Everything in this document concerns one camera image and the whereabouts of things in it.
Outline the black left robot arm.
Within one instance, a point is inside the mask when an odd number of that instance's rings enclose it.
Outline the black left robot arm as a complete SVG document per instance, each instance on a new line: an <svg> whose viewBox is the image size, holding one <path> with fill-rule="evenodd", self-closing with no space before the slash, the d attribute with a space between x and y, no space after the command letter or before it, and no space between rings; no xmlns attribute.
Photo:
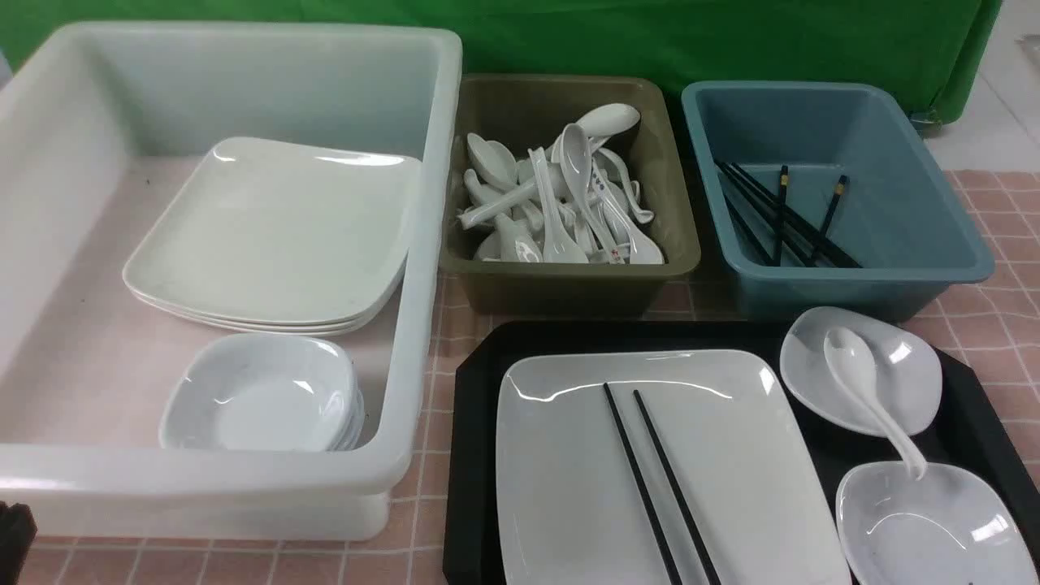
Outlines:
<svg viewBox="0 0 1040 585"><path fill-rule="evenodd" d="M26 504L1 502L1 584L16 584L37 536L37 523Z"/></svg>

